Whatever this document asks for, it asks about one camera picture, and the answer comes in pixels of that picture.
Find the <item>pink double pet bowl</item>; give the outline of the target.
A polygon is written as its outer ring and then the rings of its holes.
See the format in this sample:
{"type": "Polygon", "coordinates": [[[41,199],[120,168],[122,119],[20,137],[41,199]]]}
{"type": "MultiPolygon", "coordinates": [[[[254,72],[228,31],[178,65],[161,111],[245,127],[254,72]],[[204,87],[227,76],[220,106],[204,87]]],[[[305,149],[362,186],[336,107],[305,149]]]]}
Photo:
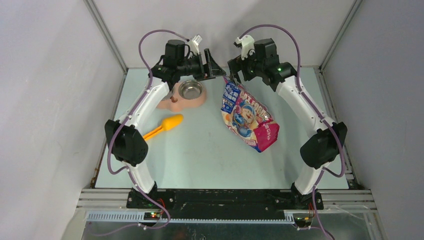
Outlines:
{"type": "Polygon", "coordinates": [[[198,108],[206,100],[206,88],[199,81],[186,80],[176,83],[156,108],[177,113],[188,108],[198,108]]]}

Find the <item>colourful cat food bag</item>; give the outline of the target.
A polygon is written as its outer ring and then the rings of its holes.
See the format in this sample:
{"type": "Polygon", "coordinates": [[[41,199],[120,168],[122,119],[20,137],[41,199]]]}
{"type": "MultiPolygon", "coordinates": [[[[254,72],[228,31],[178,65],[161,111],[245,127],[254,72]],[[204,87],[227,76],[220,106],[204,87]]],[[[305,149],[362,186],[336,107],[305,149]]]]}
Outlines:
{"type": "Polygon", "coordinates": [[[245,144],[262,153],[273,145],[280,126],[268,108],[257,100],[242,84],[223,77],[221,115],[227,128],[245,144]]]}

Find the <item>yellow plastic scoop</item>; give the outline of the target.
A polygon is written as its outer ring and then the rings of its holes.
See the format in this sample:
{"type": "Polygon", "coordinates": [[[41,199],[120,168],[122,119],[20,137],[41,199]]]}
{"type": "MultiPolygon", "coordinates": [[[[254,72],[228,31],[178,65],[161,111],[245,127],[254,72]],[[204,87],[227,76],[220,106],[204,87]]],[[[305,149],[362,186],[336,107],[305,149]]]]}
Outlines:
{"type": "Polygon", "coordinates": [[[166,117],[161,121],[161,124],[157,128],[145,134],[143,136],[143,139],[147,141],[153,137],[156,137],[158,134],[162,132],[170,131],[173,128],[180,125],[183,122],[183,120],[184,120],[184,116],[182,114],[175,114],[173,116],[166,117]]]}

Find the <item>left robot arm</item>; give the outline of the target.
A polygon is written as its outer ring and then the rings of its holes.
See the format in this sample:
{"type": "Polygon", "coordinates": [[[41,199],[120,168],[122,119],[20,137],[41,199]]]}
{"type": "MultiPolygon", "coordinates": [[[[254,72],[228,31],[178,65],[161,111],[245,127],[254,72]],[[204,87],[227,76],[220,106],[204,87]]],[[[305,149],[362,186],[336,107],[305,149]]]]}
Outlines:
{"type": "Polygon", "coordinates": [[[187,40],[168,40],[164,54],[149,70],[143,92],[123,115],[117,120],[109,119],[104,125],[108,170],[113,175],[120,171],[129,174],[134,188],[140,192],[138,201],[145,208],[153,208],[158,202],[158,194],[152,191],[156,182],[146,160],[149,146],[142,136],[148,118],[181,77],[204,81],[226,74],[209,49],[200,52],[201,40],[199,35],[187,40]]]}

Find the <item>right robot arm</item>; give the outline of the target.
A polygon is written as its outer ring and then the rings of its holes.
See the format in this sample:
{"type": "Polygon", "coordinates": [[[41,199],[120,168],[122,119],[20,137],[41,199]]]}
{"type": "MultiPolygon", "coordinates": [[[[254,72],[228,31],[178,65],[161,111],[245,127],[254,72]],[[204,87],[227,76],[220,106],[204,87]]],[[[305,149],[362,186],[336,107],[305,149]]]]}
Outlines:
{"type": "Polygon", "coordinates": [[[300,148],[304,162],[292,184],[291,204],[304,209],[311,202],[321,174],[342,153],[347,126],[336,122],[321,110],[306,90],[298,71],[289,62],[280,62],[277,46],[271,38],[254,40],[250,35],[236,38],[241,54],[229,60],[230,78],[237,83],[256,77],[269,86],[294,111],[303,124],[308,140],[300,148]]]}

